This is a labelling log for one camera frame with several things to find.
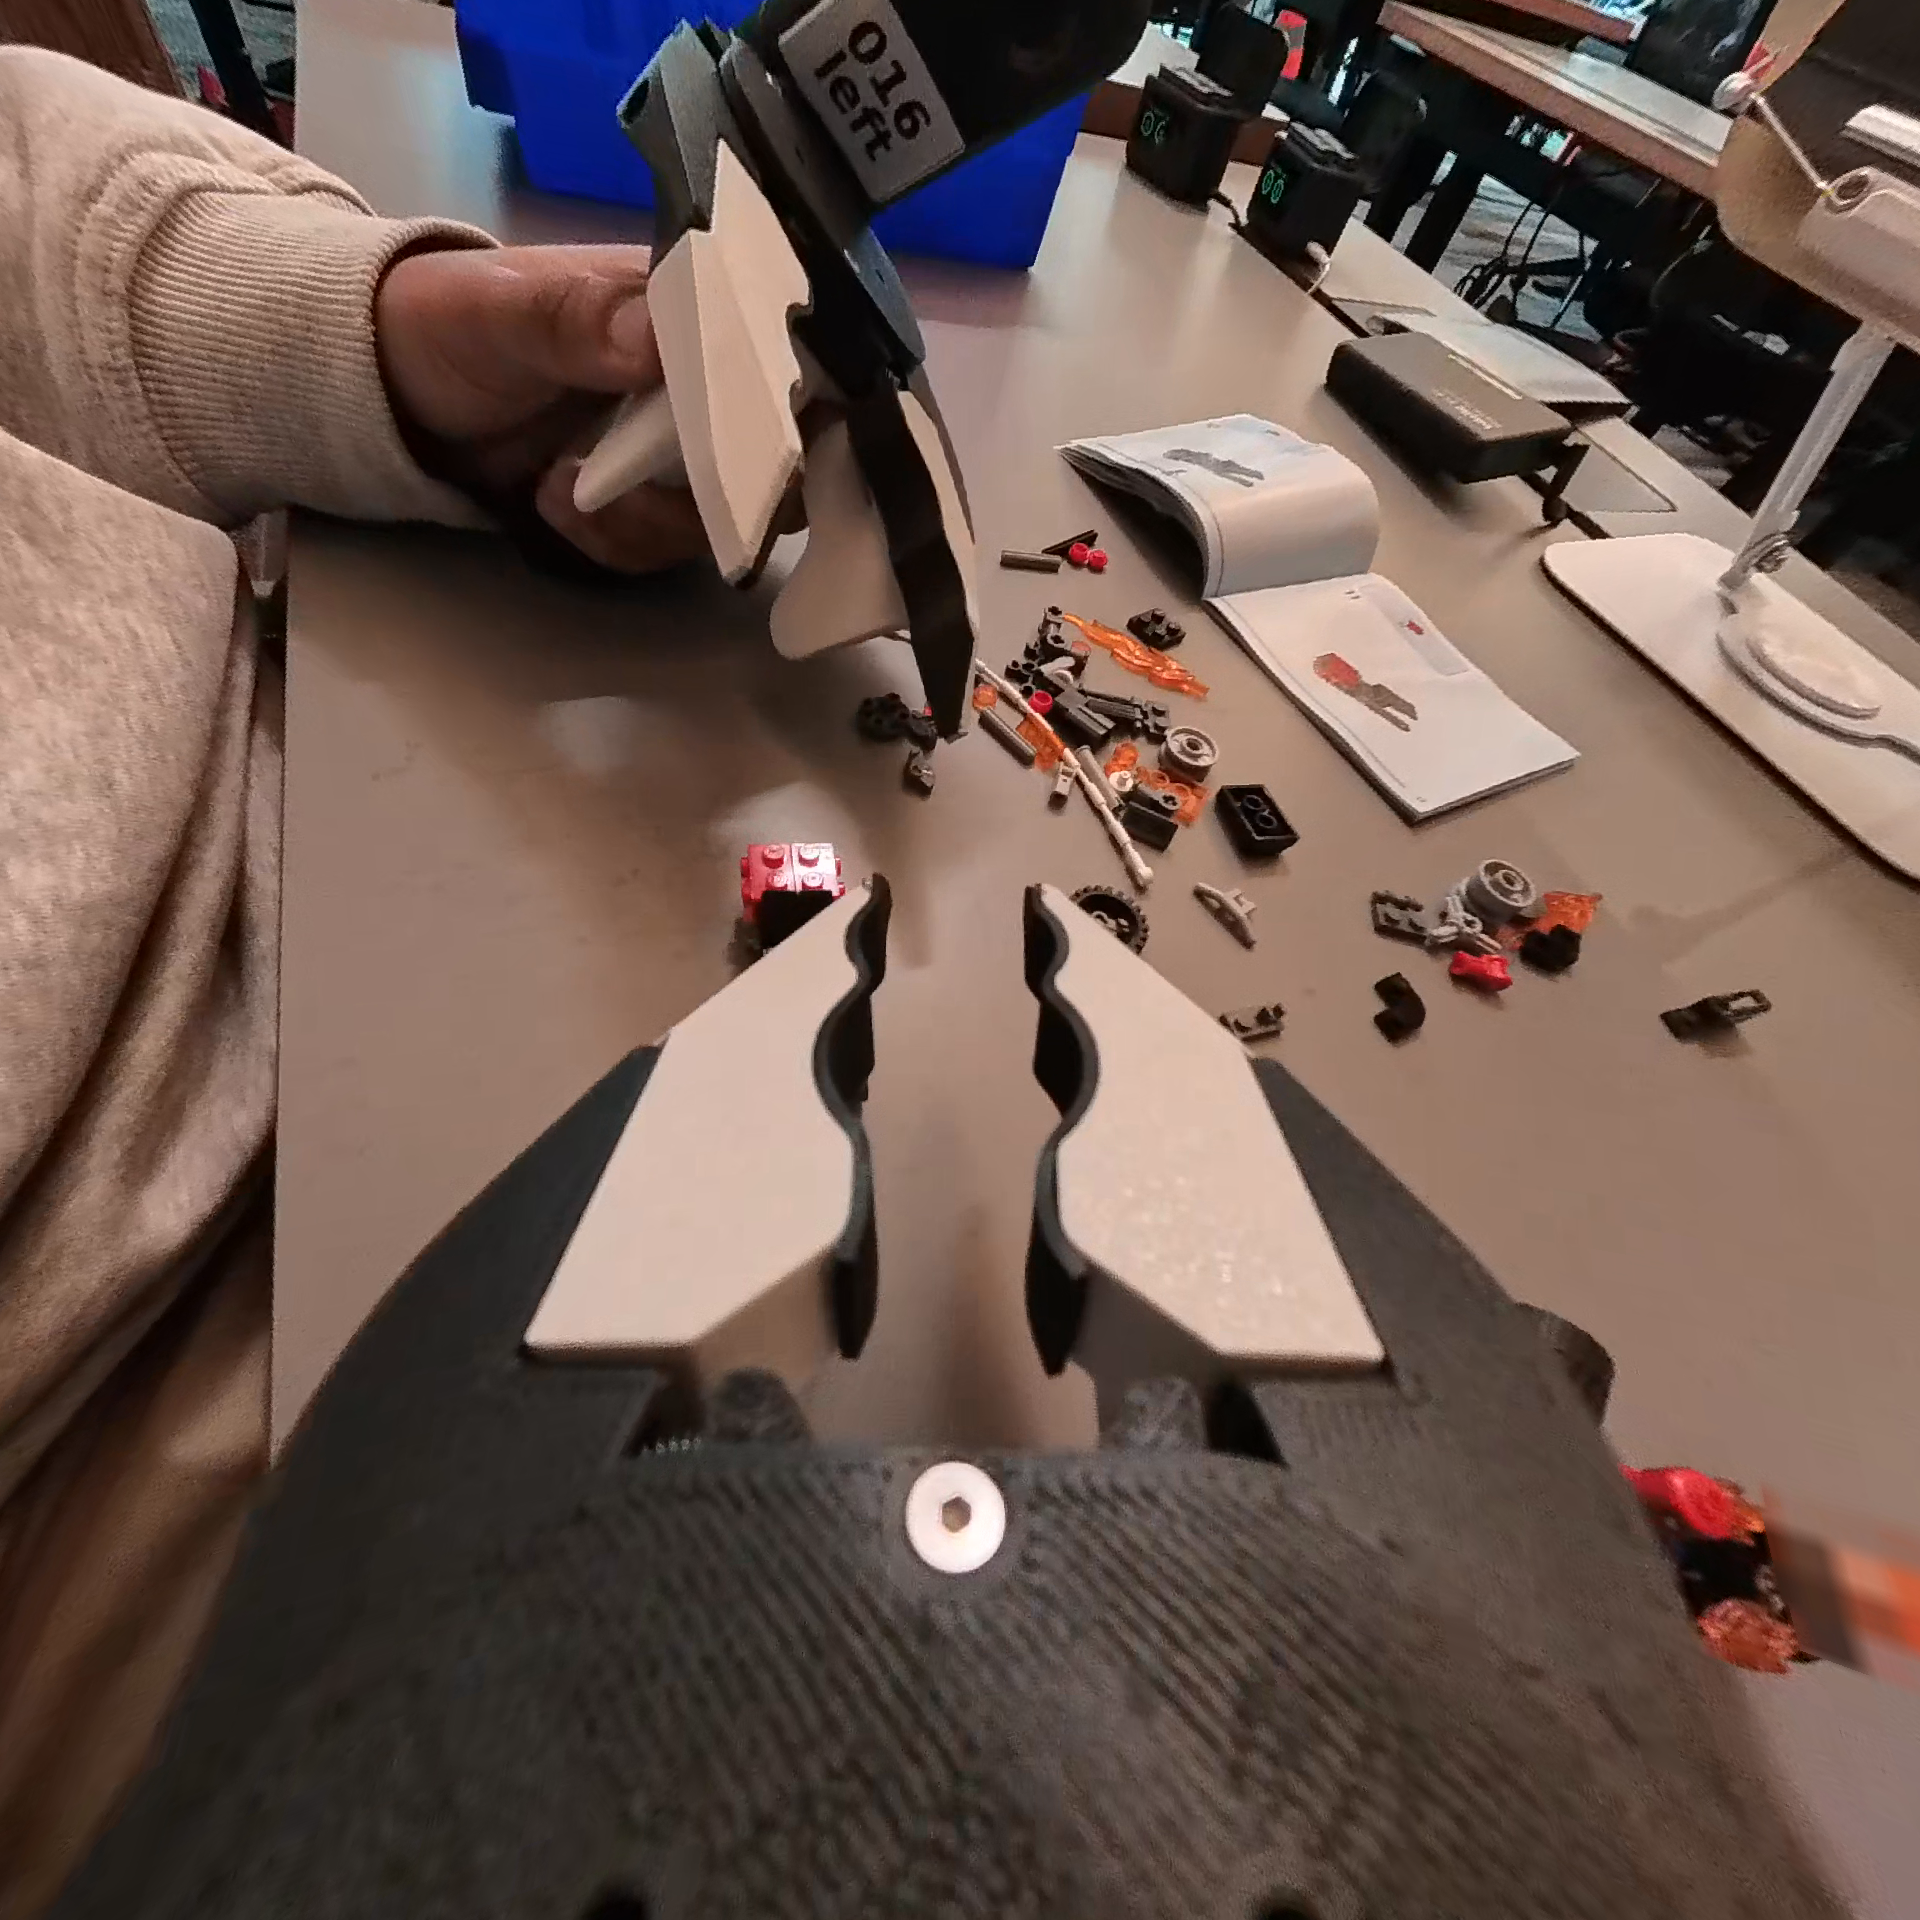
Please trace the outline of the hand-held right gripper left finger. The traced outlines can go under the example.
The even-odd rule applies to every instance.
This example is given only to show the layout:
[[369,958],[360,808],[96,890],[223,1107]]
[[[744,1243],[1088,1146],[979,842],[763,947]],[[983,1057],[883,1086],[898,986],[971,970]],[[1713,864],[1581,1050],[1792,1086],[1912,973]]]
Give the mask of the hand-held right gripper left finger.
[[873,996],[888,878],[675,1025],[523,1333],[560,1363],[828,1365],[879,1309]]

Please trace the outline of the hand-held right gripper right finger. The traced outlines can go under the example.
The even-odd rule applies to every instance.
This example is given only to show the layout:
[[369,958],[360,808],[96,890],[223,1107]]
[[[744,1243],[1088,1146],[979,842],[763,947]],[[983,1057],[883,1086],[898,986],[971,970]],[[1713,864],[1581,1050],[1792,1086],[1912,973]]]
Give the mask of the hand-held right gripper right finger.
[[1049,882],[1021,901],[1039,1169],[1024,1312],[1044,1373],[1371,1376],[1386,1345],[1258,1058]]

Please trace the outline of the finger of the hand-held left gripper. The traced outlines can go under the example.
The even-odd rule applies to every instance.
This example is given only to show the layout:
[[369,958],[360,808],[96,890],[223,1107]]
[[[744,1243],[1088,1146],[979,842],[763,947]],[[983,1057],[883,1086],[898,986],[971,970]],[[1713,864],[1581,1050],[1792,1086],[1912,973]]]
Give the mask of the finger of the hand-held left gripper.
[[709,227],[657,254],[648,305],[712,558],[744,586],[803,467],[792,320],[810,305],[810,276],[731,147],[715,155]]
[[771,633],[784,659],[906,638],[937,737],[970,725],[979,646],[967,482],[923,376],[805,428],[805,547]]

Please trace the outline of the lego pieces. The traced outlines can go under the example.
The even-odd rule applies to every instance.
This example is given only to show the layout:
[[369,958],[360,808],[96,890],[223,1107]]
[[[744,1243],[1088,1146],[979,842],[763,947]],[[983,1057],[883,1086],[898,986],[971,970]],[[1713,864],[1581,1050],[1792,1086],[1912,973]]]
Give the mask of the lego pieces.
[[[1000,674],[977,664],[971,685],[979,729],[1021,765],[1042,768],[1053,779],[1053,803],[1071,794],[1090,803],[1138,897],[1149,884],[1145,851],[1171,848],[1204,808],[1252,866],[1271,866],[1301,838],[1265,784],[1223,779],[1210,731],[1176,725],[1179,716],[1164,704],[1087,684],[1088,660],[1105,650],[1157,689],[1199,699],[1208,689],[1177,659],[1145,645],[1155,636],[1177,638],[1176,627],[1153,613],[1130,630],[1111,630],[1049,608],[1019,659]],[[904,779],[931,796],[932,753],[909,749]],[[1241,947],[1258,944],[1245,897],[1211,882],[1196,882],[1194,897]],[[1381,938],[1450,956],[1457,984],[1493,995],[1511,987],[1515,964],[1539,977],[1572,971],[1596,906],[1596,897],[1544,894],[1511,862],[1490,859],[1433,906],[1375,891],[1368,909]],[[1408,1041],[1425,1020],[1423,996],[1401,977],[1377,995],[1379,1030],[1392,1043]],[[1676,1041],[1707,1046],[1770,1013],[1767,995],[1728,993],[1663,1010],[1659,1020]]]

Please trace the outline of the lego instruction booklet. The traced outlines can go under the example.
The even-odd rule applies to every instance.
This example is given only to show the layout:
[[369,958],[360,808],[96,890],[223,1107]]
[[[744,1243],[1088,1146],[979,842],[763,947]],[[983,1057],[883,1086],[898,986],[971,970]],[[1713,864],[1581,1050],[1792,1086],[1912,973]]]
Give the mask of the lego instruction booklet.
[[1405,824],[1578,763],[1572,744],[1377,571],[1377,485],[1345,452],[1260,417],[1071,438],[1058,452],[1194,539],[1216,625]]

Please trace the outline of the person's left forearm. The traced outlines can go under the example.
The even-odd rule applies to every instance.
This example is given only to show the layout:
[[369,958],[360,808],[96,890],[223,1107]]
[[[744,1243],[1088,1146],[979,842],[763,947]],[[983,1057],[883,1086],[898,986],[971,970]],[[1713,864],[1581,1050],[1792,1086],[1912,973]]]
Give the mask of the person's left forearm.
[[31,46],[2,58],[2,189],[4,499],[481,525],[401,428],[376,302],[408,256],[490,236],[380,217],[263,134]]

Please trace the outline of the red lego assembly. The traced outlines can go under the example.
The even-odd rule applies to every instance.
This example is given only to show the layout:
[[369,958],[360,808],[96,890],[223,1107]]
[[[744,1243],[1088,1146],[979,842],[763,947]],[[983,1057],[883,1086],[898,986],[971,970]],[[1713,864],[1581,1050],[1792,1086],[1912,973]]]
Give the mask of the red lego assembly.
[[736,873],[736,942],[752,956],[777,948],[848,890],[843,858],[823,842],[749,844]]

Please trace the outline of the person's left hand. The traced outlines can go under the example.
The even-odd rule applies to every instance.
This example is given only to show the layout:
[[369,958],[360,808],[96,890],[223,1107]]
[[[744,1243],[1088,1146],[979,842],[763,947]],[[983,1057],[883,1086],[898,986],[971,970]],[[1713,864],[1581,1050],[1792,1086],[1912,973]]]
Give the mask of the person's left hand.
[[645,246],[415,250],[373,300],[380,372],[417,465],[519,553],[570,581],[712,560],[691,493],[645,485],[600,513],[573,488],[625,397],[664,384]]

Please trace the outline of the black charger with green light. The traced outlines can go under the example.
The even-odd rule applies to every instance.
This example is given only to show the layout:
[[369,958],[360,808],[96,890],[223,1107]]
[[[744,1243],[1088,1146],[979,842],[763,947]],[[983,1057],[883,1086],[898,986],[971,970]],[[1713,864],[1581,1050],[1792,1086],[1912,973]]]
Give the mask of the black charger with green light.
[[1213,81],[1164,64],[1141,84],[1124,166],[1168,201],[1213,201],[1249,113]]
[[1338,134],[1288,123],[1240,217],[1240,238],[1274,260],[1309,258],[1315,250],[1330,256],[1363,188],[1361,160]]

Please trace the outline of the blue plastic bin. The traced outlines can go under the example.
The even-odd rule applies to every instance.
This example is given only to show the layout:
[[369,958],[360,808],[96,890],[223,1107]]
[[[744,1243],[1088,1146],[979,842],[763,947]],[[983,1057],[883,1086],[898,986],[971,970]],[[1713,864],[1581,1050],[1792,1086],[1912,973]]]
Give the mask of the blue plastic bin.
[[[458,3],[466,99],[512,121],[522,171],[551,196],[651,209],[618,110],[682,20],[733,28],[755,3]],[[875,217],[896,256],[1024,272],[1042,246],[1090,96],[973,155]]]

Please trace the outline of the flat black box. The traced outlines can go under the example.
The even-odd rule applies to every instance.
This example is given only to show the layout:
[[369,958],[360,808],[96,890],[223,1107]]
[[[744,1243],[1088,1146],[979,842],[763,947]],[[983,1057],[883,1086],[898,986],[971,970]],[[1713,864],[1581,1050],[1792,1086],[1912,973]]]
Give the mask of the flat black box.
[[1423,331],[1343,342],[1325,392],[1408,467],[1450,482],[1556,473],[1578,456],[1571,421]]

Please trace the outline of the wooden background desk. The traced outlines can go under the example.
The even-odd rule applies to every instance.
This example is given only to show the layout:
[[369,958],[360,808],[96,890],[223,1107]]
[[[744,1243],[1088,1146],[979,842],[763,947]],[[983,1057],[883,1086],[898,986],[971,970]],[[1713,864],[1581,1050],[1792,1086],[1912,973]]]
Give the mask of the wooden background desk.
[[1723,113],[1623,64],[1425,8],[1384,4],[1381,26],[1519,113],[1554,123],[1707,204],[1732,128]]

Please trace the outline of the red orange plastic packet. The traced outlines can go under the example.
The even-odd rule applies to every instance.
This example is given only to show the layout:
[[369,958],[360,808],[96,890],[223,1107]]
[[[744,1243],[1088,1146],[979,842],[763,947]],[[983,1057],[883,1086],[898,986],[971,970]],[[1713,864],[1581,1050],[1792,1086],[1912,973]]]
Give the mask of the red orange plastic packet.
[[1827,1664],[1919,1692],[1914,1526],[1748,1496],[1692,1467],[1621,1477],[1717,1659],[1762,1675]]

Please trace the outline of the person's torso in beige sweater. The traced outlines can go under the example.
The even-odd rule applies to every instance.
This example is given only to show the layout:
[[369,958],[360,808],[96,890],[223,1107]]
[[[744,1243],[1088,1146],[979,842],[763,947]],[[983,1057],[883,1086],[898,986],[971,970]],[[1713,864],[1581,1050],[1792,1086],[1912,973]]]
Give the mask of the person's torso in beige sweater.
[[2,496],[12,1497],[260,1179],[282,746],[224,533],[15,436]]

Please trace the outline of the white stand with flat base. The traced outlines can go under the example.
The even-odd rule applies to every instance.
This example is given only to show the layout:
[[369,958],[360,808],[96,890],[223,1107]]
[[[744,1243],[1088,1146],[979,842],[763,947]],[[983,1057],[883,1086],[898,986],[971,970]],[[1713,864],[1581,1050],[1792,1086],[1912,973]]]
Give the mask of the white stand with flat base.
[[1919,878],[1919,696],[1783,581],[1792,529],[1895,350],[1915,353],[1915,108],[1881,70],[1777,56],[1721,84],[1735,246],[1857,323],[1738,549],[1701,534],[1554,544],[1572,606],[1738,737],[1883,866]]

